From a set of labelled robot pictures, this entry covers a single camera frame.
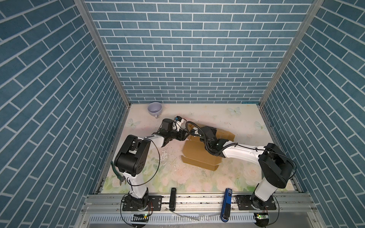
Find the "brown cardboard paper box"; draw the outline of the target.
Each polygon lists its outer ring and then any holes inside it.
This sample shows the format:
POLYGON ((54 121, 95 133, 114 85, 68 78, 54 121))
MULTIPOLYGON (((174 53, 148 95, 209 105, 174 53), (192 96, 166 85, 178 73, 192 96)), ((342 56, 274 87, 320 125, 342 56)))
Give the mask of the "brown cardboard paper box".
MULTIPOLYGON (((194 126, 188 124, 188 128, 191 130, 194 126)), ((216 136, 218 139, 228 139, 231 142, 235 139, 235 134, 219 128, 217 128, 216 136)), ((205 150, 204 143, 200 141, 199 136, 189 135, 183 146, 182 153, 183 162, 211 171, 217 170, 222 161, 222 157, 213 156, 205 150)))

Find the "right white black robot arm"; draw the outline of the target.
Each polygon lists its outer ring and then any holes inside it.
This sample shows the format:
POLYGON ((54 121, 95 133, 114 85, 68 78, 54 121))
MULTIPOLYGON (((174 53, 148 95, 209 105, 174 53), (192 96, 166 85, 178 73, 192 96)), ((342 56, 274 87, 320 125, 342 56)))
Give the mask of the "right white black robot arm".
POLYGON ((263 178, 250 196, 251 205, 258 210, 263 210, 272 202, 271 197, 277 189, 286 187, 293 170, 296 169, 296 164, 273 143, 253 147, 217 138, 217 129, 214 127, 200 127, 191 121, 188 121, 185 127, 189 135, 200 138, 209 154, 260 165, 263 178))

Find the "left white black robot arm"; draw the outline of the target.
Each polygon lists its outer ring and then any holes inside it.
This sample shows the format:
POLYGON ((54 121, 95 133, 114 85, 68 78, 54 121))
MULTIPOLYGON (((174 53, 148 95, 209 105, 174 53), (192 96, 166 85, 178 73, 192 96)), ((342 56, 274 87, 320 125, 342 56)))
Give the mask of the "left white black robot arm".
POLYGON ((187 120, 177 116, 174 119, 163 119, 160 127, 151 136, 140 138, 129 135, 123 142, 114 161, 111 162, 113 172, 120 181, 125 181, 130 190, 125 197, 125 203, 136 210, 143 210, 151 203, 142 177, 142 171, 147 161, 151 147, 159 150, 172 140, 184 141, 188 137, 187 120))

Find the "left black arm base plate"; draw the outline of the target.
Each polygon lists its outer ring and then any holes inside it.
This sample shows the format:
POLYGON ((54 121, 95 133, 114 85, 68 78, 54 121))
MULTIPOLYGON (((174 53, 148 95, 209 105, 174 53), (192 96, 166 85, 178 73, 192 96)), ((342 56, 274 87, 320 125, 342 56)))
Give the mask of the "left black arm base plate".
POLYGON ((145 199, 145 205, 141 199, 135 199, 132 196, 126 196, 122 203, 122 211, 148 211, 148 206, 153 206, 153 211, 160 211, 163 197, 161 195, 148 196, 148 200, 145 199))

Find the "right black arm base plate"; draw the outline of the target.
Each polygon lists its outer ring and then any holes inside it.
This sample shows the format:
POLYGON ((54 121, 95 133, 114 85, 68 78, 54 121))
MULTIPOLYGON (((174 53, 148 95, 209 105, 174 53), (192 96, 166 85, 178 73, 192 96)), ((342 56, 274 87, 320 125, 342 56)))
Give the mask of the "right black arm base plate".
POLYGON ((255 194, 252 195, 237 195, 235 197, 238 208, 240 211, 248 211, 248 210, 269 210, 275 211, 277 209, 277 205, 275 204, 275 200, 271 195, 267 201, 263 201, 258 198, 255 194))

